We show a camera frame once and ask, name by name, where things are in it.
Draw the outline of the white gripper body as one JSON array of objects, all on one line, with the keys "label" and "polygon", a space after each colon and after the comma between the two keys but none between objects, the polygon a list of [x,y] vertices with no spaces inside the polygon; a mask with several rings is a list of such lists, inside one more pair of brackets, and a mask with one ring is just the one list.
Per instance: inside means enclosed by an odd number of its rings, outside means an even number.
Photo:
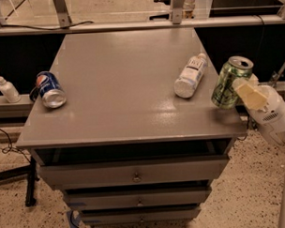
[{"label": "white gripper body", "polygon": [[264,85],[268,92],[267,110],[249,110],[248,113],[259,126],[262,135],[278,135],[285,132],[285,101],[276,89]]}]

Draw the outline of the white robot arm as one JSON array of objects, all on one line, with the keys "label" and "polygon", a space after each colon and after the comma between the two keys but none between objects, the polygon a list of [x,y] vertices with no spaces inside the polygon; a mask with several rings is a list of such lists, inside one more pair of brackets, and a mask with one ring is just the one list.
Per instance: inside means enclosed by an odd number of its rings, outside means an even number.
[{"label": "white robot arm", "polygon": [[[232,88],[256,122],[264,140],[269,144],[285,145],[285,100],[278,91],[270,85],[260,84],[254,74],[248,80],[237,78]],[[280,206],[277,228],[285,228],[285,180]]]}]

